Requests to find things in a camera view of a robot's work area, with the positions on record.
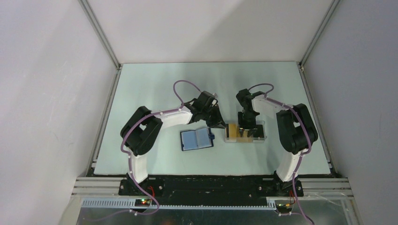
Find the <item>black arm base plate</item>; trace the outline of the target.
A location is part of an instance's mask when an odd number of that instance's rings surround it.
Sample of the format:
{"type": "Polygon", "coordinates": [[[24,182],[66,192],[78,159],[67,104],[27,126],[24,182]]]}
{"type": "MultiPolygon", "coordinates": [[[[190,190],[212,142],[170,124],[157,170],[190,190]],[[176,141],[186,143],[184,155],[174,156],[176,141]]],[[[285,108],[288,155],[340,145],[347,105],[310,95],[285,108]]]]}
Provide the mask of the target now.
{"type": "Polygon", "coordinates": [[[121,180],[118,194],[154,195],[160,205],[260,206],[268,197],[303,197],[301,181],[282,182],[277,175],[211,176],[149,175],[138,186],[121,180]]]}

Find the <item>blue card holder wallet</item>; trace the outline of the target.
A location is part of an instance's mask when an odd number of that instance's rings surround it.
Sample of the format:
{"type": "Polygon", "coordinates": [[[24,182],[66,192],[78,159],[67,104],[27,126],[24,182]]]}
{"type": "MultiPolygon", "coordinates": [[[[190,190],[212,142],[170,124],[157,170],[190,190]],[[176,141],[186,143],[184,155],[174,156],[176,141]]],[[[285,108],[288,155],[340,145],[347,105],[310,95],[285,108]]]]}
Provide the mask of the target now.
{"type": "Polygon", "coordinates": [[[200,150],[214,147],[215,135],[211,128],[198,128],[180,132],[180,143],[182,151],[200,150]]]}

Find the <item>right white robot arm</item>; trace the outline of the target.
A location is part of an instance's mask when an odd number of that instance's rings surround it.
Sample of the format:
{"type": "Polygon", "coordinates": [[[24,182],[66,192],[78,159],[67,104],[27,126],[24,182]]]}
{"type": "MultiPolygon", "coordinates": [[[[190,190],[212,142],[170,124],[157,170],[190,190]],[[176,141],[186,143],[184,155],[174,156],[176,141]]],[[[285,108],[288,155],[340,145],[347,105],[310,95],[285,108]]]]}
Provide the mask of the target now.
{"type": "Polygon", "coordinates": [[[253,137],[259,130],[256,117],[266,114],[276,119],[279,140],[285,152],[273,183],[273,190],[279,196],[287,195],[291,189],[304,155],[309,154],[318,140],[318,133],[308,107],[305,104],[288,105],[272,99],[266,93],[251,93],[248,89],[238,92],[236,98],[243,110],[238,112],[238,132],[253,137]]]}

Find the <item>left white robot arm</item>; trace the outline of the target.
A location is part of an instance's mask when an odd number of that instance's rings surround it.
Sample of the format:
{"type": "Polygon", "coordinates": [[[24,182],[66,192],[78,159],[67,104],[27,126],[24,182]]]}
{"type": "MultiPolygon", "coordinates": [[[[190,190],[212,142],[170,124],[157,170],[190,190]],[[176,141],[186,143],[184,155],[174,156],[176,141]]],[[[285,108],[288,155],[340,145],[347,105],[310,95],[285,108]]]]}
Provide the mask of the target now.
{"type": "Polygon", "coordinates": [[[154,146],[160,131],[177,125],[205,121],[209,128],[226,128],[217,98],[203,91],[197,98],[175,109],[153,112],[139,107],[120,131],[121,152],[128,156],[130,189],[137,195],[148,191],[147,153],[154,146]]]}

